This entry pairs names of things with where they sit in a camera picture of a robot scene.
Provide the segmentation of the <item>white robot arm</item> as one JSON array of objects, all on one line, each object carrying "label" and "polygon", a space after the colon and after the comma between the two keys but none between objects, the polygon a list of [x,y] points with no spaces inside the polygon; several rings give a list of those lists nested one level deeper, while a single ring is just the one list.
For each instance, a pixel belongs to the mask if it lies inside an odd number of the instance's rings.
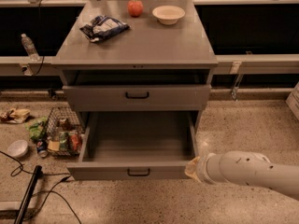
[{"label": "white robot arm", "polygon": [[185,175],[200,183],[260,187],[299,200],[299,167],[273,163],[261,153],[229,151],[195,157],[186,165]]}]

